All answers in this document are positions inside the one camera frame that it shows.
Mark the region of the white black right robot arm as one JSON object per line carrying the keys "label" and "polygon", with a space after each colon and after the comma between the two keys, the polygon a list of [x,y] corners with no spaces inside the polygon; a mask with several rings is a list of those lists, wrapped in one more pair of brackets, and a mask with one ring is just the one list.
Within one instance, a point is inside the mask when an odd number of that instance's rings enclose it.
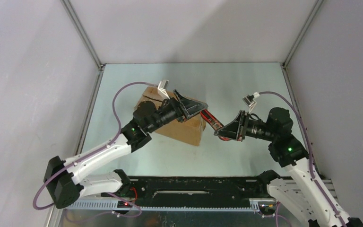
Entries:
{"label": "white black right robot arm", "polygon": [[280,175],[269,170],[261,173],[256,184],[260,197],[269,196],[282,203],[302,224],[308,227],[362,227],[359,218],[350,216],[332,196],[304,145],[292,134],[293,120],[287,109],[274,107],[266,122],[253,120],[245,111],[214,135],[242,141],[252,137],[269,141],[273,160],[291,176],[300,192],[288,187]]}

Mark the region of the red black utility knife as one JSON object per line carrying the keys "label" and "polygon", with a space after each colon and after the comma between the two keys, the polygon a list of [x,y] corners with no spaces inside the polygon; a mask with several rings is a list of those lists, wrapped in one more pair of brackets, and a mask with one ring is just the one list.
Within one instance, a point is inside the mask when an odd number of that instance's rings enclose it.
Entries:
{"label": "red black utility knife", "polygon": [[208,110],[204,109],[200,112],[202,119],[208,123],[214,131],[224,127],[224,125]]}

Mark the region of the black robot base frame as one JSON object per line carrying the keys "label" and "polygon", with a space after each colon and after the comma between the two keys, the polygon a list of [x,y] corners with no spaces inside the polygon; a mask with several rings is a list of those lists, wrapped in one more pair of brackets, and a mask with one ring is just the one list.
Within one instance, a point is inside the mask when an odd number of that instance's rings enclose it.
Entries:
{"label": "black robot base frame", "polygon": [[266,171],[251,177],[130,176],[119,195],[142,211],[265,211],[277,203],[266,189],[276,178]]}

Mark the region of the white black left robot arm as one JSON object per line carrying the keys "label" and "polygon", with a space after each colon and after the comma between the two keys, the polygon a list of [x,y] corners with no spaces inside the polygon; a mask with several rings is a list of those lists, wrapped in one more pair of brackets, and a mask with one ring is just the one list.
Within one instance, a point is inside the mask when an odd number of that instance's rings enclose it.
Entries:
{"label": "white black left robot arm", "polygon": [[92,173],[145,146],[152,139],[150,134],[177,120],[180,123],[207,109],[204,102],[182,96],[177,90],[174,97],[165,99],[160,106],[152,101],[142,101],[133,112],[129,123],[111,140],[86,153],[48,161],[44,176],[45,187],[58,209],[67,208],[79,198],[100,193],[115,193],[125,197],[130,192],[130,179],[123,170],[93,175]]}

